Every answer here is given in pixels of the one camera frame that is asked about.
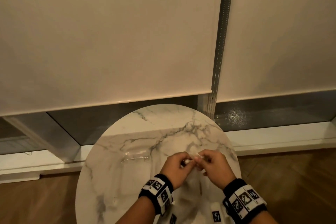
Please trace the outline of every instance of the round table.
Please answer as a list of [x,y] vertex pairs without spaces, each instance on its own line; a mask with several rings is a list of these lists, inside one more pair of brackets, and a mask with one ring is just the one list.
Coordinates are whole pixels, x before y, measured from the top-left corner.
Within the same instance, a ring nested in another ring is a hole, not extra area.
[[[160,172],[168,156],[203,149],[222,152],[236,177],[241,177],[231,142],[204,114],[173,104],[129,113],[105,131],[86,158],[76,191],[77,223],[115,223],[137,199],[143,184]],[[212,189],[211,200],[220,202],[223,193]]]

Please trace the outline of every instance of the finger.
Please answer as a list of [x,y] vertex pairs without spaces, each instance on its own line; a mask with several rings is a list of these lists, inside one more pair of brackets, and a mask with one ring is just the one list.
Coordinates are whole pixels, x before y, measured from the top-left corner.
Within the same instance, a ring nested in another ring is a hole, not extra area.
[[203,151],[200,151],[198,154],[200,154],[203,157],[213,158],[216,153],[217,151],[213,151],[213,150],[203,150]]
[[179,152],[179,153],[175,153],[174,156],[176,156],[176,158],[181,162],[184,159],[191,159],[190,155],[184,151],[184,152]]
[[196,165],[195,160],[190,161],[185,167],[183,167],[183,172],[185,172],[186,175],[190,174],[195,165]]
[[198,164],[198,166],[200,166],[202,169],[207,170],[210,163],[206,162],[204,159],[200,158],[200,157],[195,157],[194,160],[196,161],[196,163]]

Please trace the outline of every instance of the person's right hand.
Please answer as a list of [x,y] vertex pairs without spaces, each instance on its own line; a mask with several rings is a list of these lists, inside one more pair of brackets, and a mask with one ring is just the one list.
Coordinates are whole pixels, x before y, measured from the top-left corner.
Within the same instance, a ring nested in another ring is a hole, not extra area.
[[208,176],[221,190],[236,178],[225,156],[219,151],[203,150],[198,154],[204,156],[204,159],[195,157],[198,166],[205,170],[203,175]]

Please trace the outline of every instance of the wristband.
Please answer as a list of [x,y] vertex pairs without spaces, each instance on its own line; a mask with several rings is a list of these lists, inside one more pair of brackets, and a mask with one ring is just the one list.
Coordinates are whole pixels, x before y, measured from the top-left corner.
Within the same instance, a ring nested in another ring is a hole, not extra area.
[[139,197],[148,197],[155,209],[155,214],[163,215],[173,202],[174,188],[170,180],[163,174],[155,175],[142,187]]
[[262,211],[266,202],[242,179],[234,179],[224,189],[223,205],[236,224],[247,224]]

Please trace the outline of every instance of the forearm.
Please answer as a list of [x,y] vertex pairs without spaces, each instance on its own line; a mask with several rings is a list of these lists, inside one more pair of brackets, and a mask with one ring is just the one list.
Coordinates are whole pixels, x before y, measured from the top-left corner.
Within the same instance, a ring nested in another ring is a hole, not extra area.
[[273,219],[271,214],[267,211],[262,211],[253,220],[250,224],[277,224],[277,222]]
[[140,197],[116,224],[152,224],[155,209],[148,197]]

